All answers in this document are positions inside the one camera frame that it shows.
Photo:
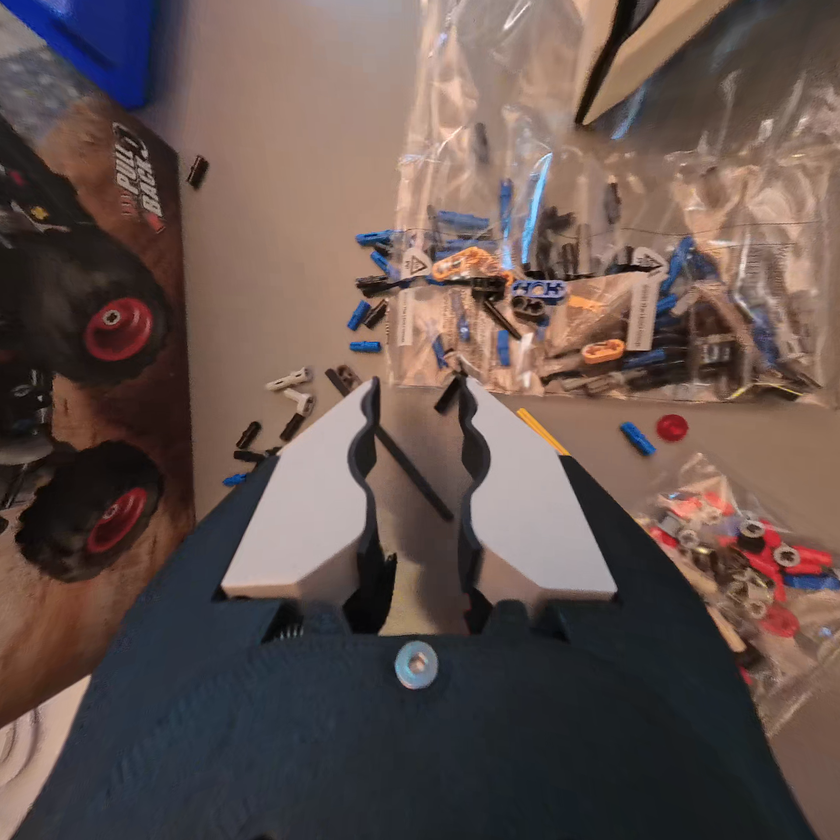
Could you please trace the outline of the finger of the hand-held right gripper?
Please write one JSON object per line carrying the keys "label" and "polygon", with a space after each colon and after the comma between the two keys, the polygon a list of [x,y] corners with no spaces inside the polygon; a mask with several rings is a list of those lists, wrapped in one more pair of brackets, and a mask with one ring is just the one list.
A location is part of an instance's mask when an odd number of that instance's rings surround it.
{"label": "finger of the hand-held right gripper", "polygon": [[574,124],[627,99],[730,1],[585,2],[574,75]]}

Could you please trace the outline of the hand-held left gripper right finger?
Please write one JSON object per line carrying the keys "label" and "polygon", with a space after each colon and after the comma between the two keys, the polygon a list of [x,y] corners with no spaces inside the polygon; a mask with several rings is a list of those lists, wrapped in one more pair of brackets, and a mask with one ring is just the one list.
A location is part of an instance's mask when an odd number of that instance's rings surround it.
{"label": "hand-held left gripper right finger", "polygon": [[617,585],[560,453],[477,379],[459,384],[459,582],[489,604],[608,601]]}

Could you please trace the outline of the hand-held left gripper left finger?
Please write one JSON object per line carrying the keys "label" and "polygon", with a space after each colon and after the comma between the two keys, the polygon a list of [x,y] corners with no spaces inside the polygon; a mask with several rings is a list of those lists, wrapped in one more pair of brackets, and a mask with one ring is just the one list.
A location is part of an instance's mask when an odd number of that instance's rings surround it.
{"label": "hand-held left gripper left finger", "polygon": [[221,581],[226,596],[344,607],[382,564],[375,500],[381,384],[363,382],[280,451]]}

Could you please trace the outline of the large clear bag of pins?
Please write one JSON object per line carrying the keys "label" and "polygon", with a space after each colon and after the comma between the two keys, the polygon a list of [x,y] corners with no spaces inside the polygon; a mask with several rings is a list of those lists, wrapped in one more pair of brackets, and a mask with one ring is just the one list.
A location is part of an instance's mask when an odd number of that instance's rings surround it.
{"label": "large clear bag of pins", "polygon": [[731,2],[585,126],[585,2],[421,8],[392,384],[838,406],[838,2]]}

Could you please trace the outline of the grey desk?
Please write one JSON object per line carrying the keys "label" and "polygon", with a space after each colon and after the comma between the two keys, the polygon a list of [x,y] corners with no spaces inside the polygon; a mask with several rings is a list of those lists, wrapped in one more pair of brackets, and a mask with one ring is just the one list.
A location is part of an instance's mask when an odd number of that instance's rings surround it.
{"label": "grey desk", "polygon": [[[370,260],[354,235],[393,222],[417,57],[417,2],[170,2],[161,16],[156,97],[140,119],[175,148],[182,177],[209,160],[198,191],[183,186],[182,242],[192,407],[195,515],[226,496],[231,456],[254,420],[274,439],[286,422],[264,383],[344,359],[344,324]],[[386,388],[384,426],[441,496],[467,487],[456,416],[437,415],[430,391]],[[838,413],[815,406],[589,404],[505,398],[525,406],[623,505],[692,452],[716,457],[790,524],[836,547]],[[642,458],[617,427],[646,434],[673,411],[689,433]],[[456,525],[444,524],[381,450],[371,483],[380,534],[398,552],[388,635],[465,630],[455,572]],[[104,583],[111,597],[35,583],[2,564],[2,726],[98,664],[154,566],[129,559]],[[821,838],[838,838],[838,661],[781,729],[773,748]]]}

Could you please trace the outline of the yellow axle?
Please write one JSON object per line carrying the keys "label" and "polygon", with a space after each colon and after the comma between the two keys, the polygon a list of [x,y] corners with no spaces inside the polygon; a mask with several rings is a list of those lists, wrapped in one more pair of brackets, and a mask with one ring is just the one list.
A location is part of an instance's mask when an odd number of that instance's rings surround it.
{"label": "yellow axle", "polygon": [[519,408],[515,414],[538,436],[541,437],[549,446],[551,446],[559,455],[570,456],[569,450],[562,446],[562,444],[551,435],[551,433],[541,425],[537,419],[530,414],[525,408]]}

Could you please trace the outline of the long black axle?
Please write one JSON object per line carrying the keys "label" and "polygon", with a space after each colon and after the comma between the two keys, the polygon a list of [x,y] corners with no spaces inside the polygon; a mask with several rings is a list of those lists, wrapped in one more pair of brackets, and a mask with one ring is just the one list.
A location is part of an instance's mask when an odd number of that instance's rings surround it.
{"label": "long black axle", "polygon": [[452,522],[455,518],[454,513],[445,504],[444,500],[439,496],[436,490],[431,486],[428,480],[423,476],[420,470],[414,465],[414,462],[406,455],[400,448],[391,435],[381,426],[377,426],[374,431],[375,436],[382,443],[385,450],[394,458],[394,461],[402,470],[406,478],[412,483],[416,490],[421,494],[423,499],[434,509],[439,517],[445,522]]}

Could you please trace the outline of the small bag of red parts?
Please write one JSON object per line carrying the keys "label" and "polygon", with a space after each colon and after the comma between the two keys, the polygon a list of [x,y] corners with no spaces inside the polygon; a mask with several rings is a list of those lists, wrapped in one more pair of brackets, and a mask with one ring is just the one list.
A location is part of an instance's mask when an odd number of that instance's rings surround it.
{"label": "small bag of red parts", "polygon": [[838,552],[701,452],[662,475],[635,520],[705,603],[773,736],[838,657]]}

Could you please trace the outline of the pile of small loose pins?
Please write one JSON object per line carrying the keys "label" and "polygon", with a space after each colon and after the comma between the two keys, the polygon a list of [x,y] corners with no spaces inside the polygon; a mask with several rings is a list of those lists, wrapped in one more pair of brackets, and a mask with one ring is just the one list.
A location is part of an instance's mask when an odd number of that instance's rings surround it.
{"label": "pile of small loose pins", "polygon": [[405,233],[400,228],[386,228],[356,234],[353,239],[369,257],[375,273],[357,277],[353,282],[361,301],[350,316],[348,328],[352,332],[360,328],[373,330],[385,320],[389,301],[411,285],[403,277],[401,262]]}

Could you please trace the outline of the printed toy set box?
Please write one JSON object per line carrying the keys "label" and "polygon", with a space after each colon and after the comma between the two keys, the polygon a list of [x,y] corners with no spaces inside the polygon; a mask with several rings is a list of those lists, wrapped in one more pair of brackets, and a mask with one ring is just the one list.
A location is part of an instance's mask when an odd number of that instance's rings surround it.
{"label": "printed toy set box", "polygon": [[2,725],[194,523],[181,163],[2,2]]}

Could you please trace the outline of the blue plastic bin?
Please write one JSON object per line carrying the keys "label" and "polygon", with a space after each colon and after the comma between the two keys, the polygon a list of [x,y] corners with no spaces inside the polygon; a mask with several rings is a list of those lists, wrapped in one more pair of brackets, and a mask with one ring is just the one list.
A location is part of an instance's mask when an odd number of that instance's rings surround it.
{"label": "blue plastic bin", "polygon": [[157,1],[7,1],[2,5],[127,110],[151,97]]}

